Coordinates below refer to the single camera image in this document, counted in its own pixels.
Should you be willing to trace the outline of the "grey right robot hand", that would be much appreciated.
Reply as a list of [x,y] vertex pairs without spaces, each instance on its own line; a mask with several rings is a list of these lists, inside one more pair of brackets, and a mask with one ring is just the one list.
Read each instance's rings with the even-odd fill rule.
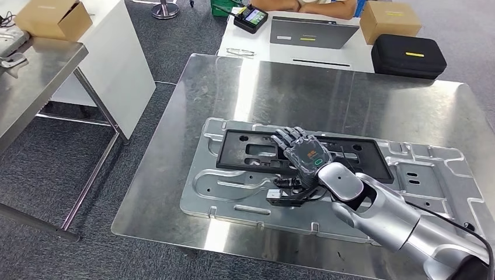
[[317,186],[319,170],[333,161],[322,143],[301,127],[277,129],[271,139],[298,170],[303,188]]

